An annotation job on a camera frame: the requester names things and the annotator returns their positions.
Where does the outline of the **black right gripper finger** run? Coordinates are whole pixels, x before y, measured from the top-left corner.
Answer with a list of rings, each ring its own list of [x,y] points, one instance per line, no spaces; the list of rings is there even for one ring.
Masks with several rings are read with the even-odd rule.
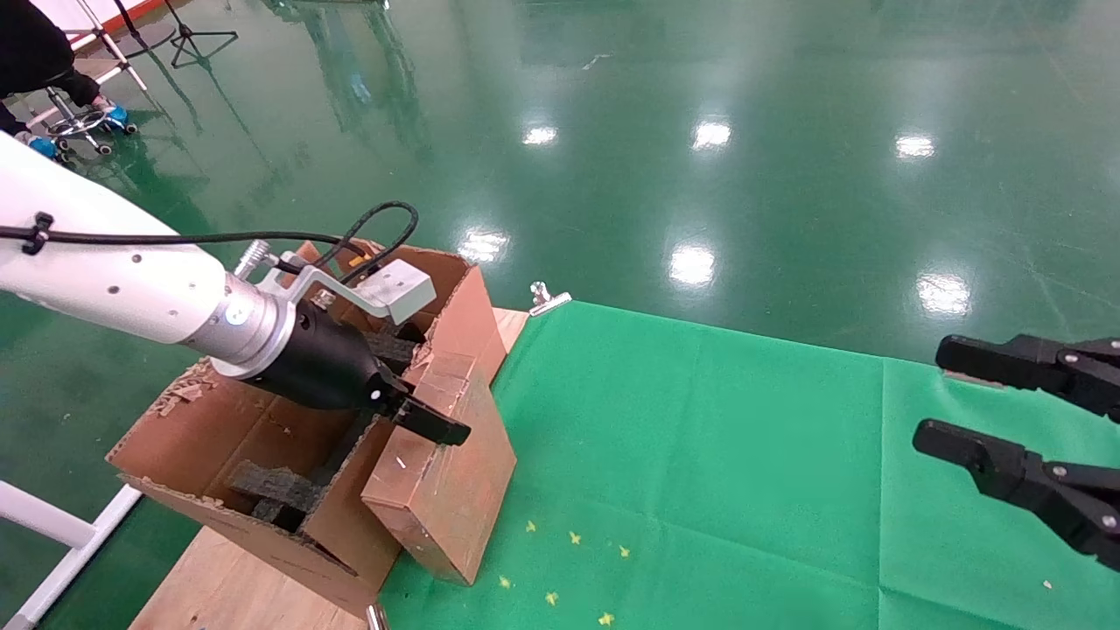
[[[913,448],[964,469],[984,497],[1032,512],[1076,553],[1119,569],[1119,471],[1047,461],[1020,443],[934,418]]]
[[[1064,402],[1119,419],[1119,339],[1065,343],[1020,334],[1004,343],[949,335],[935,364],[950,374],[1021,390],[1038,390]]]

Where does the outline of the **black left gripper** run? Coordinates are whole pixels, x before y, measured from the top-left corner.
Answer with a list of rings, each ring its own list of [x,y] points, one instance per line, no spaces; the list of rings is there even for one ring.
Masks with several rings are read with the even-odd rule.
[[[311,410],[375,410],[385,404],[396,427],[437,445],[464,445],[472,426],[417,399],[379,348],[373,334],[300,302],[283,350],[245,382]]]

